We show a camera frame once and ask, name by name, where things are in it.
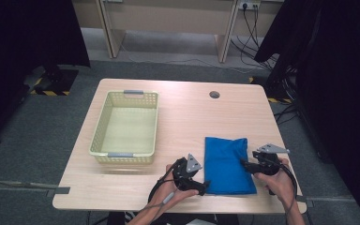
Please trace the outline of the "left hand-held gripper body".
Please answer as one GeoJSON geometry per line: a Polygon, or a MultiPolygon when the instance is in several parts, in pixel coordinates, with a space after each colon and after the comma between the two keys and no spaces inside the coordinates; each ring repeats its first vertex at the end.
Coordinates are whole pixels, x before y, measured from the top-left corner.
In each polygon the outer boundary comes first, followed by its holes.
{"type": "Polygon", "coordinates": [[[173,164],[172,177],[175,185],[182,191],[202,190],[202,184],[194,181],[193,176],[202,168],[202,165],[191,154],[176,160],[173,164]]]}

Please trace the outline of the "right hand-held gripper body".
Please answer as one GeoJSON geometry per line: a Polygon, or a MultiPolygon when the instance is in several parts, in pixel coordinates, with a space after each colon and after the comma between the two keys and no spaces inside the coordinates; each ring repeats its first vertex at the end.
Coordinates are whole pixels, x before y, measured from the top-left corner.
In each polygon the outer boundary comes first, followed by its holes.
{"type": "Polygon", "coordinates": [[[280,165],[278,154],[289,153],[290,150],[287,148],[268,143],[259,147],[256,151],[253,151],[252,156],[258,160],[261,173],[266,175],[274,175],[278,172],[280,165]]]}

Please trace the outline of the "blue printed t-shirt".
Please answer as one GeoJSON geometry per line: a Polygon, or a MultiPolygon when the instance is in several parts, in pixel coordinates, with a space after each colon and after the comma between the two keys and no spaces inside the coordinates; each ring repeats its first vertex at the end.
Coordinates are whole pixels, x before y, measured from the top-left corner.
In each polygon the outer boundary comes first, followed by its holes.
{"type": "Polygon", "coordinates": [[[227,140],[205,138],[204,179],[210,182],[206,190],[213,195],[256,194],[251,174],[242,164],[248,159],[248,139],[227,140]]]}

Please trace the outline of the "pale yellow plastic basket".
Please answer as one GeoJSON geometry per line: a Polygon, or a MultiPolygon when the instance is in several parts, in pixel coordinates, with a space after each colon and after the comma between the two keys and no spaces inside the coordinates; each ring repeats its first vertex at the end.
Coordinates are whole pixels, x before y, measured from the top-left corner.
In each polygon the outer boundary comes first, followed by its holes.
{"type": "Polygon", "coordinates": [[[108,91],[89,154],[100,163],[151,164],[156,149],[158,99],[156,91],[108,91]]]}

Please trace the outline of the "person's right hand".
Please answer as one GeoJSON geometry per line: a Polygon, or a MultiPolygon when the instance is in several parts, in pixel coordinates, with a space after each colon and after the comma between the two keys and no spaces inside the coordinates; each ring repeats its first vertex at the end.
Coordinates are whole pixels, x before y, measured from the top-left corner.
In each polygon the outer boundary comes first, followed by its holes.
{"type": "Polygon", "coordinates": [[[254,174],[254,177],[263,181],[277,195],[284,207],[289,208],[294,202],[293,182],[283,169],[280,169],[275,175],[257,172],[254,174]]]}

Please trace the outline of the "person's left hand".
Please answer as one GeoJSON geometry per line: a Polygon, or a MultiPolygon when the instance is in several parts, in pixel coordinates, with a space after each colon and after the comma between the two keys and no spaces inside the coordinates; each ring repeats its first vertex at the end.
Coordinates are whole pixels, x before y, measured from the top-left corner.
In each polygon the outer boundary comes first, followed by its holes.
{"type": "Polygon", "coordinates": [[[152,206],[153,219],[157,219],[184,199],[198,194],[199,191],[196,189],[179,190],[173,181],[172,165],[168,164],[166,166],[164,182],[156,190],[151,202],[148,204],[152,206]]]}

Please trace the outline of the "grey tape strip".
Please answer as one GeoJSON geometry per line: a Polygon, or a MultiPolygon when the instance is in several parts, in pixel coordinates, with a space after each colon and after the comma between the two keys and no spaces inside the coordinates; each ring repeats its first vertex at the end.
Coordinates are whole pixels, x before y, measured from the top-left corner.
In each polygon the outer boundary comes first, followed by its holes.
{"type": "Polygon", "coordinates": [[[69,194],[70,187],[55,187],[49,189],[46,193],[47,197],[54,197],[56,194],[69,194]]]}
{"type": "Polygon", "coordinates": [[[296,200],[300,203],[305,203],[307,205],[307,208],[312,208],[314,206],[313,200],[308,196],[298,195],[296,197],[296,200]]]}

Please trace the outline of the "black stand base striped tape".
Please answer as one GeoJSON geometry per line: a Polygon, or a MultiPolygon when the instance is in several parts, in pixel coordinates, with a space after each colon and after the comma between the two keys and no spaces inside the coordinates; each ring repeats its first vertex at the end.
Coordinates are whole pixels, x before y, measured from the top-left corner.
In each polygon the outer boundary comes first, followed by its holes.
{"type": "Polygon", "coordinates": [[[49,97],[67,96],[79,71],[77,69],[58,68],[53,72],[44,71],[32,88],[32,95],[49,97]]]}
{"type": "Polygon", "coordinates": [[[269,86],[265,77],[251,77],[248,80],[250,84],[260,85],[264,89],[269,102],[280,104],[291,104],[293,102],[281,84],[269,86]]]}

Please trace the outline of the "dark curtain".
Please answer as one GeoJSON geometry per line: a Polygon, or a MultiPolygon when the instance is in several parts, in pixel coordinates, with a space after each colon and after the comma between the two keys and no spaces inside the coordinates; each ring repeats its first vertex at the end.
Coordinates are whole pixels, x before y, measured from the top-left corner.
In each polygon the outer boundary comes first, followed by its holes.
{"type": "Polygon", "coordinates": [[[294,75],[302,114],[360,207],[360,0],[284,0],[255,59],[273,54],[266,88],[294,75]]]}
{"type": "Polygon", "coordinates": [[[34,68],[88,67],[71,0],[0,0],[0,129],[17,108],[34,68]]]}

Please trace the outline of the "white wall power socket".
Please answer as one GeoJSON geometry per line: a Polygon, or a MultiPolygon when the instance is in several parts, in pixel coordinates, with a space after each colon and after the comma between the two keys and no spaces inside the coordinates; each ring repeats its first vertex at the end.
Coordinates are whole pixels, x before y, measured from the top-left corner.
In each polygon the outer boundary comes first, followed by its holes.
{"type": "Polygon", "coordinates": [[[238,8],[246,10],[258,9],[260,7],[260,4],[260,0],[239,0],[238,8]]]}

